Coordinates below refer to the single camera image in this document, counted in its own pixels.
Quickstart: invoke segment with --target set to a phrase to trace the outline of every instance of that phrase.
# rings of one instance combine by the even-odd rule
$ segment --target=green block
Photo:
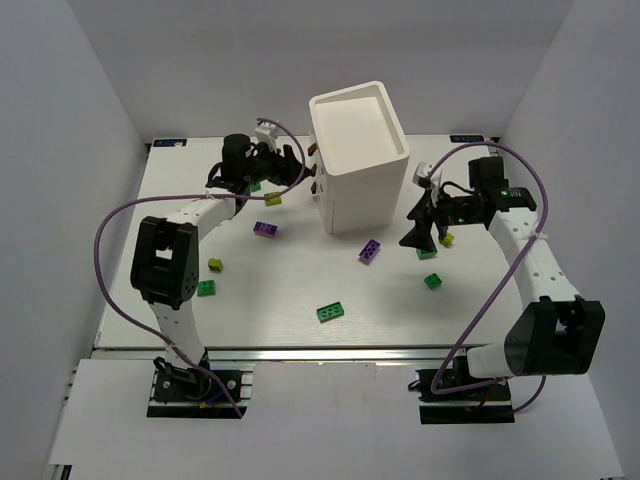
[[[429,275],[427,278],[424,279],[424,283],[427,284],[427,287],[429,287],[429,290],[433,290],[438,288],[440,285],[442,285],[442,280],[440,279],[437,273],[432,273],[431,275]]]
[[[221,273],[222,269],[224,268],[224,265],[222,265],[222,260],[220,260],[219,258],[210,258],[207,265],[209,266],[209,270],[216,273]]]
[[[198,284],[198,296],[207,297],[209,295],[216,294],[216,282],[213,280],[206,280]]]
[[[318,314],[318,320],[320,320],[320,323],[324,323],[343,316],[344,309],[340,302],[336,302],[331,305],[327,305],[326,307],[318,308],[316,313]]]
[[[418,254],[418,258],[420,260],[426,260],[427,258],[433,258],[438,254],[438,250],[433,252],[427,252],[426,250],[416,249],[416,253]]]
[[[444,245],[445,247],[449,248],[451,245],[453,245],[453,239],[454,238],[456,238],[456,237],[454,237],[450,233],[447,233],[447,235],[444,238],[440,239],[440,243],[442,245]]]
[[[265,193],[264,194],[265,197],[273,197],[275,195],[278,195],[278,193],[277,192],[273,192],[273,193]],[[280,205],[281,203],[282,203],[282,197],[269,198],[269,199],[264,201],[264,204],[267,207],[272,207],[274,205]]]

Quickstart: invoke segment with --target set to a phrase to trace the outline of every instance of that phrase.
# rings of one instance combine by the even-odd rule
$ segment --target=purple cable
[[[141,203],[161,202],[161,201],[165,201],[165,200],[194,200],[194,199],[203,199],[203,198],[236,198],[236,199],[241,199],[241,200],[267,200],[268,198],[273,198],[274,196],[281,196],[281,195],[289,192],[292,188],[294,188],[296,185],[298,185],[302,181],[302,176],[304,175],[304,167],[306,166],[306,163],[305,163],[305,158],[306,157],[305,157],[305,154],[304,154],[304,149],[302,148],[302,145],[300,145],[300,142],[295,137],[295,135],[293,133],[291,133],[291,131],[288,128],[286,128],[284,125],[281,125],[280,123],[278,123],[278,122],[276,122],[274,120],[269,120],[268,118],[258,118],[257,121],[258,122],[271,123],[271,124],[275,125],[276,127],[280,128],[283,132],[285,132],[287,135],[289,135],[289,137],[291,137],[293,142],[298,147],[298,150],[300,150],[300,155],[301,155],[301,159],[302,159],[302,168],[300,168],[300,173],[298,174],[298,178],[296,178],[296,181],[293,182],[293,184],[290,187],[287,187],[284,190],[282,190],[281,192],[278,192],[277,195],[273,195],[273,196],[270,196],[270,197],[258,197],[258,196],[254,197],[254,196],[251,196],[251,195],[233,195],[233,194],[230,194],[230,193],[228,193],[228,194],[224,193],[224,194],[211,194],[211,195],[209,195],[209,194],[162,195],[162,196],[157,196],[157,197],[138,198],[136,200],[131,200],[129,202],[123,203],[122,205],[114,208],[111,212],[109,212],[107,214],[107,216],[104,218],[104,220],[102,220],[102,222],[98,226],[98,230],[96,231],[96,236],[95,236],[95,239],[94,239],[94,242],[93,242],[93,267],[94,267],[95,272],[96,272],[96,279],[98,280],[98,287],[100,288],[100,292],[102,292],[102,295],[104,296],[104,299],[109,304],[109,306],[111,308],[113,308],[113,310],[118,315],[120,315],[122,318],[124,318],[128,322],[130,322],[133,325],[135,325],[136,327],[141,328],[142,330],[145,330],[146,332],[149,332],[152,335],[155,335],[156,337],[158,337],[160,340],[162,340],[165,344],[167,344],[175,352],[175,354],[178,356],[178,358],[180,358],[180,360],[182,360],[184,363],[189,365],[194,370],[199,371],[200,373],[204,374],[205,376],[209,377],[211,380],[216,382],[218,384],[218,386],[220,387],[220,389],[222,390],[222,392],[224,393],[225,397],[227,397],[227,400],[229,400],[229,403],[231,404],[233,409],[238,414],[238,417],[240,417],[240,418],[242,418],[242,412],[238,408],[238,405],[236,404],[236,402],[231,397],[231,394],[229,393],[229,390],[227,390],[227,387],[225,386],[225,384],[222,382],[222,380],[220,380],[220,378],[218,378],[218,376],[216,374],[214,374],[213,372],[210,372],[209,370],[207,370],[205,368],[202,368],[197,363],[192,362],[175,345],[175,343],[173,342],[173,340],[171,340],[171,338],[169,338],[168,336],[166,336],[162,332],[159,332],[158,330],[156,330],[154,328],[151,328],[151,327],[145,325],[144,323],[136,320],[135,318],[133,318],[131,315],[129,315],[127,312],[125,312],[124,310],[122,310],[118,306],[118,304],[115,302],[115,300],[111,297],[111,294],[109,293],[109,289],[107,288],[107,286],[106,286],[106,284],[104,282],[104,278],[102,276],[102,267],[100,266],[100,241],[102,239],[102,233],[104,232],[105,227],[107,226],[107,224],[109,223],[109,221],[113,217],[115,217],[118,213],[120,213],[121,211],[123,211],[123,210],[125,210],[125,209],[127,209],[129,207],[132,207],[134,205],[139,205]]]
[[[533,167],[529,164],[529,162],[527,162],[518,152],[516,152],[515,150],[509,147],[506,147],[504,145],[498,145],[493,142],[475,142],[475,143],[465,143],[463,145],[460,145],[459,147],[456,147],[453,150],[451,150],[449,153],[447,153],[444,157],[442,157],[438,161],[438,163],[435,164],[433,169],[429,172],[429,175],[427,176],[427,180],[431,179],[435,171],[438,168],[440,168],[440,166],[444,162],[446,162],[449,158],[451,158],[451,156],[454,153],[457,153],[460,150],[463,150],[465,148],[479,147],[479,146],[494,147],[494,148],[499,148],[500,150],[504,150],[505,152],[511,154],[529,171],[529,173],[531,173],[531,175],[533,176],[533,179],[538,185],[538,188],[540,189],[540,195],[542,197],[542,215],[540,216],[540,221],[538,222],[538,225],[535,227],[535,233],[536,234],[540,233],[542,231],[542,228],[544,227],[545,222],[547,221],[547,216],[549,214],[549,198],[547,196],[547,190],[544,188],[542,179],[538,176],[538,174],[533,169]],[[489,307],[491,307],[495,299],[498,297],[498,295],[500,295],[500,293],[502,292],[504,287],[507,285],[511,277],[513,277],[513,274],[518,269],[518,267],[520,266],[520,263],[522,263],[522,260],[524,259],[525,255],[529,252],[529,250],[533,246],[533,243],[536,240],[537,240],[536,236],[531,236],[531,238],[529,238],[524,248],[520,251],[518,256],[515,258],[515,260],[509,267],[509,270],[507,270],[507,273],[504,275],[502,280],[500,280],[500,283],[498,283],[498,286],[493,290],[493,292],[491,292],[491,295],[489,295],[489,298],[487,298],[486,302],[484,302],[484,304],[480,307],[480,310],[478,310],[478,313],[476,313],[475,317],[473,317],[473,320],[471,320],[471,323],[469,323],[469,326],[462,332],[462,335],[460,335],[460,338],[458,338],[458,340],[453,344],[453,347],[451,347],[451,350],[445,357],[444,361],[442,362],[442,365],[440,365],[438,372],[433,377],[433,381],[431,382],[432,393],[438,394],[438,395],[444,395],[447,393],[464,392],[467,390],[475,390],[483,387],[490,387],[491,385],[495,385],[496,383],[499,383],[504,380],[504,379],[492,379],[492,380],[486,380],[483,382],[474,383],[473,385],[465,385],[461,387],[450,387],[450,388],[442,388],[442,389],[437,388],[438,382],[440,382],[440,380],[442,379],[442,376],[444,375],[444,372],[447,368],[447,365],[449,365],[449,362],[453,360],[453,357],[455,356],[458,349],[460,349],[460,347],[462,346],[464,341],[469,337],[473,329],[476,328],[476,326],[478,325],[478,323],[480,322],[484,314],[487,313],[487,310],[489,310]],[[540,382],[540,387],[538,388],[538,391],[534,394],[534,396],[531,397],[531,399],[529,399],[526,403],[516,408],[514,410],[514,413],[519,412],[524,408],[528,407],[529,405],[531,405],[531,403],[538,397],[538,395],[540,395],[540,392],[542,391],[542,387],[544,387],[544,384],[545,384],[545,378],[543,377]]]

